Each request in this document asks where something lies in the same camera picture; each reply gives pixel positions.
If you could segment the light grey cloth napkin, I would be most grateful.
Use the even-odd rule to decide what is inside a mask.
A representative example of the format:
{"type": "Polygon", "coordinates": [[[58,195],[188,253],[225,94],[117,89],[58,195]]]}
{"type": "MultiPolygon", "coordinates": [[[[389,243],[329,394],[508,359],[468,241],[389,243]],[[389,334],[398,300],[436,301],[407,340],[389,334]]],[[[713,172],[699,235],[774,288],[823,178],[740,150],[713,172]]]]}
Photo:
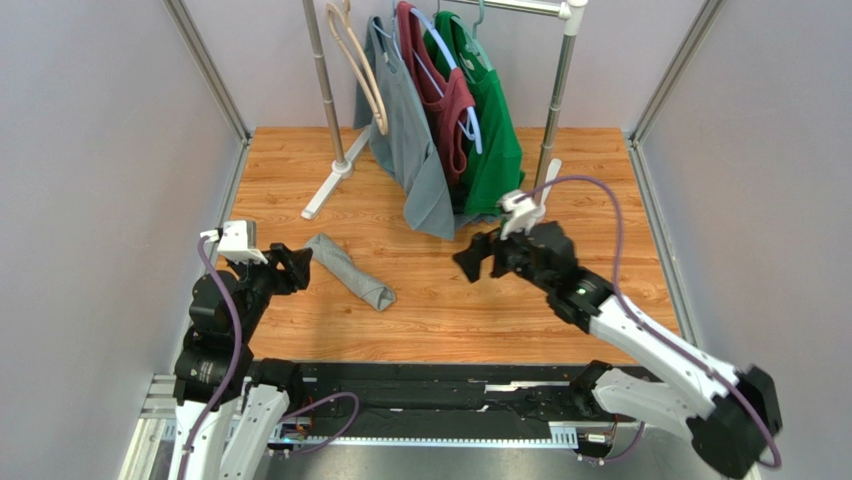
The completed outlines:
{"type": "Polygon", "coordinates": [[[310,238],[305,248],[313,251],[313,259],[335,276],[353,295],[378,312],[397,301],[395,292],[384,282],[360,269],[351,256],[328,235],[310,238]]]}

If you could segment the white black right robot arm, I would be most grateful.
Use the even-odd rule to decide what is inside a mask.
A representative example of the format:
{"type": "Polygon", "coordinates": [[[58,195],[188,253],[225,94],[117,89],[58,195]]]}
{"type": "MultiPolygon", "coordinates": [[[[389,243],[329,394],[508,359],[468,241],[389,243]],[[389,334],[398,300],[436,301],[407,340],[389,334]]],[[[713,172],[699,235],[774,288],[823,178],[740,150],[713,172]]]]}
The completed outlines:
{"type": "Polygon", "coordinates": [[[491,277],[515,274],[539,288],[557,318],[627,353],[653,374],[644,380],[602,361],[569,382],[583,414],[627,416],[688,441],[717,473],[743,479],[765,451],[779,454],[783,428],[773,378],[752,365],[719,360],[656,321],[603,276],[580,265],[556,222],[530,232],[475,234],[452,259],[471,283],[492,259],[491,277]]]}

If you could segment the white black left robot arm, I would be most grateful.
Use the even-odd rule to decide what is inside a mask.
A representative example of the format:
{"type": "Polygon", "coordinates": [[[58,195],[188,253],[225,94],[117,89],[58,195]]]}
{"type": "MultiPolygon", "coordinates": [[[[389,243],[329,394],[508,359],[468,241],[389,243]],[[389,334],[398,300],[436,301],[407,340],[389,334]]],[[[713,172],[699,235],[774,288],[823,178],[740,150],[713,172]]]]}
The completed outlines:
{"type": "Polygon", "coordinates": [[[262,261],[210,262],[192,288],[191,325],[174,365],[172,479],[250,479],[275,426],[306,400],[303,369],[249,347],[270,301],[310,283],[313,252],[273,243],[262,261]]]}

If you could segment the green hanging shirt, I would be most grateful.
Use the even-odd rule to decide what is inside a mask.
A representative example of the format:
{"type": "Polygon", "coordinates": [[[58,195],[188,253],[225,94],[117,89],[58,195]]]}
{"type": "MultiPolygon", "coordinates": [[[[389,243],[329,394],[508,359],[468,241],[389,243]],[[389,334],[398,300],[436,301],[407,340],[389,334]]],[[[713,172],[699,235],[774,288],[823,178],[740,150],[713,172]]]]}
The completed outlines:
{"type": "MultiPolygon", "coordinates": [[[[441,11],[434,22],[461,66],[457,51],[462,50],[465,39],[457,26],[449,22],[451,16],[458,15],[441,11]]],[[[468,166],[460,180],[461,212],[466,216],[494,216],[501,213],[500,198],[519,189],[523,183],[523,151],[496,69],[491,72],[477,70],[472,76],[466,79],[476,102],[484,150],[478,154],[465,142],[468,166]]]]}

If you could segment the light blue hanger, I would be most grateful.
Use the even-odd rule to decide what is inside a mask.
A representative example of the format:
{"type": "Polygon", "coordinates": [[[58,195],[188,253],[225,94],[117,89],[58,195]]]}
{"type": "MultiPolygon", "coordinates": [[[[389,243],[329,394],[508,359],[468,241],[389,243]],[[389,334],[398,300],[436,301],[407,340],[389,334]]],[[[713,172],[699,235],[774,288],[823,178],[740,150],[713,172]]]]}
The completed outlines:
{"type": "Polygon", "coordinates": [[[390,3],[391,51],[402,62],[441,158],[465,157],[463,143],[484,150],[484,135],[466,75],[435,22],[409,1],[390,3]]]}

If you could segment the maroon hanging shirt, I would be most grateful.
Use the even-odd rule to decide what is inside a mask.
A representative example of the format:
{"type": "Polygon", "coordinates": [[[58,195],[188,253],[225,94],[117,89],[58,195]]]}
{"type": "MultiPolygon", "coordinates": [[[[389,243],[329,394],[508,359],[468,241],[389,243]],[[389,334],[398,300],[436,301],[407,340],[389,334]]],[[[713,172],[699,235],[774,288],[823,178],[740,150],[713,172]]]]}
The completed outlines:
{"type": "Polygon", "coordinates": [[[462,125],[475,101],[464,73],[437,28],[413,4],[395,7],[403,61],[414,82],[447,183],[457,185],[468,166],[462,125]]]}

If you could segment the wooden hanger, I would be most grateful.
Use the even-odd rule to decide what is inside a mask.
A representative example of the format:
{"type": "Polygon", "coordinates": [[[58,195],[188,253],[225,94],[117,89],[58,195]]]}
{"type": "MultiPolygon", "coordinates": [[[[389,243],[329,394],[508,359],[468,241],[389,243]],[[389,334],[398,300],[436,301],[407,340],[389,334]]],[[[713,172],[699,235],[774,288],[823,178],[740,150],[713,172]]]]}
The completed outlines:
{"type": "Polygon", "coordinates": [[[379,133],[386,135],[389,131],[386,107],[373,69],[352,27],[350,11],[349,0],[328,1],[325,6],[327,25],[332,38],[350,64],[379,133]]]}

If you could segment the blue-grey hanging shirt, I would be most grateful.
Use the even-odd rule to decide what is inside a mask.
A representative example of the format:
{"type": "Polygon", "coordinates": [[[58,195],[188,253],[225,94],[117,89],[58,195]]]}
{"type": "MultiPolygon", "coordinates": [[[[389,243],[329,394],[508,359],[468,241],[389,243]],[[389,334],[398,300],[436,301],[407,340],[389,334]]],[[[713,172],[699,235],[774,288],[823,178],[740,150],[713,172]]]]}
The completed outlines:
{"type": "Polygon", "coordinates": [[[388,130],[378,130],[361,86],[356,87],[353,127],[371,127],[371,152],[404,190],[403,216],[409,227],[452,240],[456,222],[438,150],[398,43],[379,16],[368,19],[363,50],[388,115],[388,130]]]}

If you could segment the teal green hanger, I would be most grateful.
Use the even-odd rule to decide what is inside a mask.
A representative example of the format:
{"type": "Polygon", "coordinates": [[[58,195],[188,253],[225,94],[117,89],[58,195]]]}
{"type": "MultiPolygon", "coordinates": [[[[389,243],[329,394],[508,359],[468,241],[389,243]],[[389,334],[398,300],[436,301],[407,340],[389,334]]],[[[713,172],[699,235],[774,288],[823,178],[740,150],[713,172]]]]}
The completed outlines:
{"type": "Polygon", "coordinates": [[[458,16],[451,16],[449,18],[449,22],[455,24],[464,35],[465,41],[462,45],[462,50],[458,50],[457,53],[461,60],[461,68],[469,79],[473,78],[472,74],[477,70],[483,70],[484,72],[494,70],[490,58],[477,38],[478,27],[484,22],[484,17],[485,2],[479,0],[478,18],[471,27],[467,27],[458,16]]]}

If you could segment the white clothes rack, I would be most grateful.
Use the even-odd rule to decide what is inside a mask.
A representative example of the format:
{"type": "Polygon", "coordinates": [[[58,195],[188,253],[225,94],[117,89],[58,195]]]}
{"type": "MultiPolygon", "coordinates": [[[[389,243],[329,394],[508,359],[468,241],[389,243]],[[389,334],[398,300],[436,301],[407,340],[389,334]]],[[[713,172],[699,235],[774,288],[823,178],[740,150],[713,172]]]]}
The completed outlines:
{"type": "Polygon", "coordinates": [[[543,140],[534,188],[522,192],[520,148],[499,78],[473,29],[453,13],[428,17],[399,1],[388,21],[369,18],[358,39],[349,3],[328,3],[329,29],[358,83],[359,137],[344,149],[316,11],[312,2],[303,8],[336,154],[304,218],[319,213],[364,148],[402,186],[404,216],[415,230],[448,238],[473,221],[531,225],[543,218],[558,167],[552,140],[543,140]]]}

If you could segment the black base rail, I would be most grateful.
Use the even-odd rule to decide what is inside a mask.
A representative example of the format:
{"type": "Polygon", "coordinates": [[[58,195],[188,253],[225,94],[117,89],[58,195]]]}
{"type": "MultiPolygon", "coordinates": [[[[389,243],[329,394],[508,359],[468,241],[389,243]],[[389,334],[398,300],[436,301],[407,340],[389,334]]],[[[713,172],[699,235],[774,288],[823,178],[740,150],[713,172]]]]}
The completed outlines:
{"type": "Polygon", "coordinates": [[[681,437],[686,402],[649,370],[587,366],[242,361],[225,400],[239,412],[260,394],[287,396],[273,444],[316,442],[547,441],[560,422],[609,426],[641,422],[681,437]]]}

